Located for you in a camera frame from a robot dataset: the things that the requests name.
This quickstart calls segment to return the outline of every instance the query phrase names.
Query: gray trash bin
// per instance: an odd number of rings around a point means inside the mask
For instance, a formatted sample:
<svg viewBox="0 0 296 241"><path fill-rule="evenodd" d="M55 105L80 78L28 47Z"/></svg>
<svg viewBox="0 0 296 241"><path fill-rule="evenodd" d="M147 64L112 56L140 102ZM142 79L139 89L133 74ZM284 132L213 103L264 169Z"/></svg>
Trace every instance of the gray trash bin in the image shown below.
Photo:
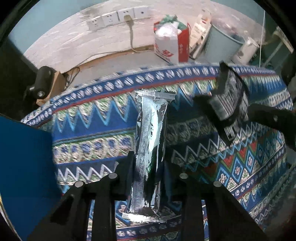
<svg viewBox="0 0 296 241"><path fill-rule="evenodd" d="M232 56L244 44L242 37L235 36L235 38L230 37L212 25L205 47L206 60L209 63L219 63L221 61L229 63Z"/></svg>

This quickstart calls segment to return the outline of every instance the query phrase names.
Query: red and white paper bag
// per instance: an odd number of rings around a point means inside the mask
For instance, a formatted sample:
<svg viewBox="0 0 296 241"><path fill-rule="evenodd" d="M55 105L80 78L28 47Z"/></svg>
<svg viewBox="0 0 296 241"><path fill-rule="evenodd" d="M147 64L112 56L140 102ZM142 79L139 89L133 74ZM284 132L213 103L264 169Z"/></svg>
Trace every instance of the red and white paper bag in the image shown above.
<svg viewBox="0 0 296 241"><path fill-rule="evenodd" d="M178 36L161 37L154 33L154 53L169 63L188 62L189 58L189 24Z"/></svg>

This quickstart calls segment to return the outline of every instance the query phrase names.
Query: power socket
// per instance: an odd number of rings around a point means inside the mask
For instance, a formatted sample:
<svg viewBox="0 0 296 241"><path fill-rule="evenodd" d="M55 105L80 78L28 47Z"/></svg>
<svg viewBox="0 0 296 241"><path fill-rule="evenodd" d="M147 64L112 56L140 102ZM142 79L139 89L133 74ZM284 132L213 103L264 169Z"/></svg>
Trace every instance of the power socket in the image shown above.
<svg viewBox="0 0 296 241"><path fill-rule="evenodd" d="M133 9L135 13L135 19L139 18L149 18L150 17L150 9L149 6L138 6Z"/></svg>
<svg viewBox="0 0 296 241"><path fill-rule="evenodd" d="M105 27L104 21L101 16L95 17L86 22L90 31L97 31Z"/></svg>
<svg viewBox="0 0 296 241"><path fill-rule="evenodd" d="M102 19L103 19L105 26L110 26L113 24L120 23L116 11L103 14Z"/></svg>
<svg viewBox="0 0 296 241"><path fill-rule="evenodd" d="M135 18L135 13L133 12L133 8L124 8L124 9L118 10L117 13L118 13L119 21L121 23L125 22L124 21L125 15L130 15L132 19Z"/></svg>

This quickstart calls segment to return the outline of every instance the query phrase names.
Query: blue patterned fabric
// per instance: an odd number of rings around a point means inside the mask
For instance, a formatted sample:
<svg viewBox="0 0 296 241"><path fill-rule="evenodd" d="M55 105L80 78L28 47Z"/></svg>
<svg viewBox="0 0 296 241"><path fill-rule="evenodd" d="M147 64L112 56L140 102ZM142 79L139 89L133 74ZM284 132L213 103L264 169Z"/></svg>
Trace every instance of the blue patterned fabric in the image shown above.
<svg viewBox="0 0 296 241"><path fill-rule="evenodd" d="M291 109L285 84L273 70L233 66L250 91L250 103ZM57 179L63 192L77 180L98 181L113 172L117 159L133 150L137 110L133 90L147 88L176 93L169 107L166 157L197 180L219 180L264 228L268 214L294 175L287 169L282 134L246 122L227 148L215 128L194 105L195 94L215 88L218 66L182 64L115 73L68 89L26 116L22 122L50 131ZM167 223L138 224L122 218L126 202L118 201L118 240L178 240L181 203L168 203ZM208 239L203 204L205 239ZM92 213L88 239L91 239Z"/></svg>

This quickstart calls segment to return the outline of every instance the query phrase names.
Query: shiny metallic packet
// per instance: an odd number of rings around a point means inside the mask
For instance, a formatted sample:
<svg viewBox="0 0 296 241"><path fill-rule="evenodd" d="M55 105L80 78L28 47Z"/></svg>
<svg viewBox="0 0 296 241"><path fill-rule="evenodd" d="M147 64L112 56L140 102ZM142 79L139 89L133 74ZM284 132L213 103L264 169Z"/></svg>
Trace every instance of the shiny metallic packet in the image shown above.
<svg viewBox="0 0 296 241"><path fill-rule="evenodd" d="M134 222L165 222L160 211L161 180L157 172L164 161L167 109L174 93L136 90L137 118L133 184L122 217Z"/></svg>

